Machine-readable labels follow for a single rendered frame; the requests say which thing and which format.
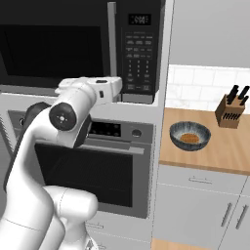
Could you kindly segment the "white drawer front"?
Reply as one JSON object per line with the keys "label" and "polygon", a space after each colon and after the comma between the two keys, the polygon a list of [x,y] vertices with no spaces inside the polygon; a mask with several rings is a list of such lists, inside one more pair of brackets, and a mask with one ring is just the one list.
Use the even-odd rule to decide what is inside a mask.
{"label": "white drawer front", "polygon": [[150,250],[148,242],[131,240],[90,230],[90,236],[96,241],[100,250]]}
{"label": "white drawer front", "polygon": [[87,223],[100,223],[104,226],[104,229],[87,227],[88,230],[95,232],[103,232],[113,236],[121,236],[145,242],[150,242],[151,239],[152,223],[151,220],[148,219],[140,219],[98,211],[95,217]]}

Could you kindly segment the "brown waffle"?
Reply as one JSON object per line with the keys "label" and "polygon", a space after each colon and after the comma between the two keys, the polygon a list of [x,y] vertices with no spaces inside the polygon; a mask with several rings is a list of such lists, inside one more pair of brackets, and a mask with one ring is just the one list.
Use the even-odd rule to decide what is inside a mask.
{"label": "brown waffle", "polygon": [[180,140],[187,144],[198,144],[199,137],[194,133],[184,133],[181,135]]}

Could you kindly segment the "blue-grey bowl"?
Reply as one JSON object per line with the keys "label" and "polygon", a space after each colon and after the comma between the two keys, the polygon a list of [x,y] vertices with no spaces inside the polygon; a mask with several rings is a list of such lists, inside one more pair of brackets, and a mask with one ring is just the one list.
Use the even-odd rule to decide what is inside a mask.
{"label": "blue-grey bowl", "polygon": [[[180,121],[172,124],[169,129],[169,134],[172,143],[185,151],[203,149],[207,146],[211,138],[211,132],[208,128],[192,121]],[[182,141],[181,137],[186,134],[195,135],[197,137],[196,141]]]}

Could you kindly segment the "wooden knife block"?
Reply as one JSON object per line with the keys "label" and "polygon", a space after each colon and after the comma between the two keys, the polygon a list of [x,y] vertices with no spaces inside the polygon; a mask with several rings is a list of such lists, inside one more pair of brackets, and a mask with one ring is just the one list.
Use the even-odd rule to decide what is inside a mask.
{"label": "wooden knife block", "polygon": [[235,97],[232,103],[228,104],[227,96],[223,96],[215,111],[217,123],[221,128],[236,129],[238,127],[240,116],[245,109],[245,105],[241,103],[242,100]]}

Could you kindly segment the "grey drawer front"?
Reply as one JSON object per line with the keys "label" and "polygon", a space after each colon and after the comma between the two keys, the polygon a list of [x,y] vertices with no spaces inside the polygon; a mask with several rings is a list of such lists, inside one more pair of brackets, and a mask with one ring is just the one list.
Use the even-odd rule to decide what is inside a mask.
{"label": "grey drawer front", "polygon": [[247,177],[247,180],[245,182],[241,194],[250,197],[250,176]]}
{"label": "grey drawer front", "polygon": [[[188,178],[207,179],[212,185],[190,182]],[[185,188],[198,188],[231,194],[240,194],[247,177],[236,174],[191,169],[186,167],[160,165],[158,182]]]}

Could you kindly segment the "black microwave door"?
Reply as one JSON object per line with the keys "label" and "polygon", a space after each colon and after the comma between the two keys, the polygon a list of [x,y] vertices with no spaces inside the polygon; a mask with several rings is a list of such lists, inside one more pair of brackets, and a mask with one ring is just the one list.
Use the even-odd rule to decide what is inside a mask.
{"label": "black microwave door", "polygon": [[61,80],[110,75],[111,0],[0,0],[0,91],[52,96]]}

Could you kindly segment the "black microwave oven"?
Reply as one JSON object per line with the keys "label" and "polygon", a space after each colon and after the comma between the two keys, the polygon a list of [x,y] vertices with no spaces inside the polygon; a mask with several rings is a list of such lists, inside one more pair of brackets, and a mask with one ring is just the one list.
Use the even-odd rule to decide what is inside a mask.
{"label": "black microwave oven", "polygon": [[122,78],[120,100],[151,104],[156,81],[160,24],[164,0],[111,0],[116,3],[117,75]]}

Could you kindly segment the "grey cupboard door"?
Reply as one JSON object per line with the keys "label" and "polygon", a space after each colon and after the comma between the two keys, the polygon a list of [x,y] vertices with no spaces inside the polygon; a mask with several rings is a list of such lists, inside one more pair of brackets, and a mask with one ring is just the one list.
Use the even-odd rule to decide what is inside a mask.
{"label": "grey cupboard door", "polygon": [[[196,188],[159,185],[156,193],[153,237],[217,250],[237,195]],[[229,217],[221,227],[228,203]]]}
{"label": "grey cupboard door", "polygon": [[[239,229],[236,229],[237,220],[242,213],[243,206],[248,205],[249,208],[242,221]],[[228,228],[228,250],[250,250],[250,197],[241,196],[237,206],[233,212],[233,216]]]}

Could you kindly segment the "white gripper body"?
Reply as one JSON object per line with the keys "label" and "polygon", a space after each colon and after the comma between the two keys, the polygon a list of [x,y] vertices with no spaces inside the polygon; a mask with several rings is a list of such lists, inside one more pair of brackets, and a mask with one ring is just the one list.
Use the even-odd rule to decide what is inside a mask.
{"label": "white gripper body", "polygon": [[114,100],[122,89],[122,79],[120,77],[111,77],[109,79],[111,98]]}

